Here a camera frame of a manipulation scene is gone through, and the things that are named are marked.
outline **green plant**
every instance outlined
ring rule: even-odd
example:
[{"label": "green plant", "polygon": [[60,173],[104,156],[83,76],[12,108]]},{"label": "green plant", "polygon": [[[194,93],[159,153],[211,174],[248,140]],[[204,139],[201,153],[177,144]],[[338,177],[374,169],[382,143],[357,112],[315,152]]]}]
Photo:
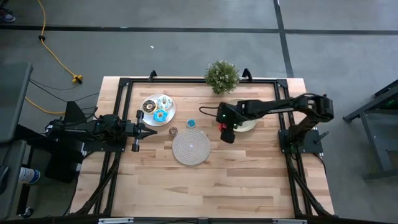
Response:
[{"label": "green plant", "polygon": [[217,60],[206,69],[206,83],[211,86],[214,93],[229,93],[239,83],[239,70],[235,65],[225,60]]}]

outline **woven placemat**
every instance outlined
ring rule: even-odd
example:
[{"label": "woven placemat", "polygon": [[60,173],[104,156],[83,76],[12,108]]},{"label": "woven placemat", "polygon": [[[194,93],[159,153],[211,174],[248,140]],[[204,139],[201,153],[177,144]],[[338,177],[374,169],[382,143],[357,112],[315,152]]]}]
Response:
[{"label": "woven placemat", "polygon": [[210,155],[210,140],[203,131],[184,129],[173,140],[173,154],[184,165],[194,166]]}]

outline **blue frosted donut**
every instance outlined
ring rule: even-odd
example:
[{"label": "blue frosted donut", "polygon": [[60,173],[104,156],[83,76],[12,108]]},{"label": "blue frosted donut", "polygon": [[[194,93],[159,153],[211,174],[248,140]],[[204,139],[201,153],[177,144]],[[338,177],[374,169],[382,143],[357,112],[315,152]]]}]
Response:
[{"label": "blue frosted donut", "polygon": [[167,111],[163,109],[156,110],[154,113],[154,120],[158,123],[164,123],[167,119]]}]

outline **red object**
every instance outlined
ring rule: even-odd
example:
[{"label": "red object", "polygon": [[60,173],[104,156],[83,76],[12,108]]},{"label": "red object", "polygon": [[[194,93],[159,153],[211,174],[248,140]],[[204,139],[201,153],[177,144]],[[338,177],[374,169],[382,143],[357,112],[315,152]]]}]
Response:
[{"label": "red object", "polygon": [[218,123],[218,129],[219,129],[219,131],[222,131],[223,129],[226,129],[226,124]]}]

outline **yellow cord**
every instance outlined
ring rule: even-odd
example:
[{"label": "yellow cord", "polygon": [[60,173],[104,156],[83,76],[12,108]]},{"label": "yellow cord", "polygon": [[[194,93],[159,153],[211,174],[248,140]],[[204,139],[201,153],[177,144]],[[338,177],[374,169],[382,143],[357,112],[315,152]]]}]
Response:
[{"label": "yellow cord", "polygon": [[28,97],[25,96],[25,100],[27,100],[30,104],[32,104],[33,106],[35,106],[36,108],[38,108],[39,110],[43,111],[44,113],[48,113],[48,114],[64,114],[64,111],[61,112],[51,112],[51,111],[47,111],[43,108],[41,108],[40,106],[37,106],[35,103],[33,103],[30,99],[28,99]]},{"label": "yellow cord", "polygon": [[[42,28],[42,34],[41,34],[41,36],[43,37],[43,36],[44,36],[45,23],[46,23],[46,21],[45,21],[45,10],[44,10],[44,7],[43,7],[42,3],[40,2],[40,0],[37,0],[37,2],[39,2],[40,7],[42,8],[42,11],[43,11],[43,18],[44,18],[44,19],[43,19],[43,28]],[[71,70],[69,70],[69,68],[67,68],[67,67],[58,59],[58,57],[54,54],[54,52],[52,52],[52,51],[50,50],[50,48],[44,43],[44,39],[43,39],[43,38],[41,38],[40,41],[42,42],[43,46],[54,56],[54,58],[57,60],[57,62],[58,62],[66,71],[68,71],[69,74],[72,75],[72,77],[73,77],[72,82],[73,82],[73,83],[81,83],[81,81],[82,81],[82,79],[83,79],[83,76],[81,76],[81,75],[76,75],[76,74],[74,74]]]}]

